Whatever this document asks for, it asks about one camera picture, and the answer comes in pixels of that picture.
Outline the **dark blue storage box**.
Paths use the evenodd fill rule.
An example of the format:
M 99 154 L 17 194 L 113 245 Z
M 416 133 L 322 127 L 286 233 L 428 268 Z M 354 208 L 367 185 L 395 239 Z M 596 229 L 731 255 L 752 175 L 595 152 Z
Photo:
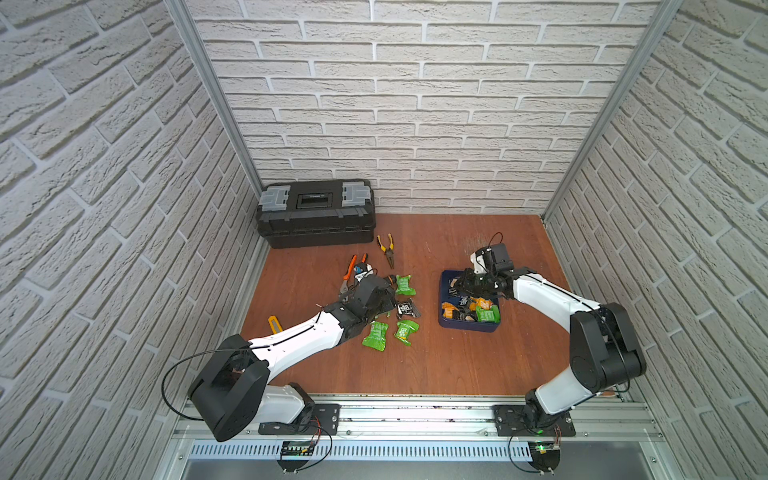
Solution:
M 438 290 L 438 323 L 443 328 L 451 328 L 458 330 L 477 331 L 484 333 L 494 332 L 499 324 L 492 323 L 479 323 L 475 316 L 475 310 L 477 307 L 488 309 L 492 304 L 499 306 L 497 299 L 483 299 L 475 298 L 468 295 L 462 295 L 458 292 L 458 277 L 462 274 L 459 270 L 444 270 L 440 275 L 439 290 Z M 441 305 L 443 302 L 449 302 L 456 305 L 461 314 L 455 315 L 453 320 L 446 320 L 442 318 Z

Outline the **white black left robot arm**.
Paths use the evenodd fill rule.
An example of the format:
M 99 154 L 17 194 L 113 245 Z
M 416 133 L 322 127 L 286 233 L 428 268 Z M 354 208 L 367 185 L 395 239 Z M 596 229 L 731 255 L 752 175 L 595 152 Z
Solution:
M 378 315 L 396 306 L 395 288 L 375 274 L 311 319 L 271 336 L 226 338 L 188 389 L 214 438 L 225 442 L 251 423 L 266 435 L 312 435 L 315 402 L 296 383 L 270 382 L 293 365 L 359 335 Z

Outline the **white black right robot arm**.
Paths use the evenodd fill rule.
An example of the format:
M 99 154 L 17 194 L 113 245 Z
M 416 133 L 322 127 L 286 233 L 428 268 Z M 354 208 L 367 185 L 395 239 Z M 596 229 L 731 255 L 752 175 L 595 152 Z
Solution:
M 569 334 L 569 366 L 526 394 L 521 417 L 527 428 L 544 429 L 572 407 L 645 374 L 647 362 L 623 306 L 583 298 L 527 267 L 516 268 L 502 243 L 477 250 L 471 262 L 457 281 L 460 292 L 516 300 Z

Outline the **black silver cookie packet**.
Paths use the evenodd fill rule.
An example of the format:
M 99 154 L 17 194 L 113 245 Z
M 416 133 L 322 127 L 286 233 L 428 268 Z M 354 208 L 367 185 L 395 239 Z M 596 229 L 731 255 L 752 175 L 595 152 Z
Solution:
M 421 316 L 420 311 L 413 303 L 412 299 L 407 299 L 396 304 L 397 318 L 402 320 L 405 317 L 419 318 Z

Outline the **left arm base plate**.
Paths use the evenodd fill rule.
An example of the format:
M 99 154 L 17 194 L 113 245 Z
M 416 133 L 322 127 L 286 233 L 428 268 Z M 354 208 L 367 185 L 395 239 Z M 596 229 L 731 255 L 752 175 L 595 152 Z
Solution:
M 338 431 L 341 405 L 320 403 L 305 406 L 290 423 L 266 422 L 258 428 L 260 435 L 314 435 L 326 432 L 335 435 Z

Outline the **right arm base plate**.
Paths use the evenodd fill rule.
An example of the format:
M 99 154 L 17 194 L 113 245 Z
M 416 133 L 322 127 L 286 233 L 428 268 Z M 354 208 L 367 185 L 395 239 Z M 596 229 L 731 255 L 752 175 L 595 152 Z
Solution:
M 575 437 L 576 430 L 568 411 L 556 415 L 540 412 L 531 405 L 494 405 L 492 407 L 497 435 Z

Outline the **green cookie packet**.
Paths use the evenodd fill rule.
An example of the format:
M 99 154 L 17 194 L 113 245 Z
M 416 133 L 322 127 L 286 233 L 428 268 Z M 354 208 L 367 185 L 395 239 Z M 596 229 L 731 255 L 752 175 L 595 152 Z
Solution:
M 362 345 L 367 348 L 383 352 L 386 348 L 386 334 L 389 329 L 387 323 L 373 321 L 370 333 L 362 340 Z
M 411 346 L 410 336 L 420 329 L 420 325 L 412 320 L 400 320 L 397 322 L 395 338 L 407 346 Z
M 396 287 L 396 294 L 399 296 L 415 296 L 417 294 L 414 287 L 411 286 L 412 276 L 411 275 L 404 275 L 400 276 L 397 275 L 395 277 L 395 287 Z

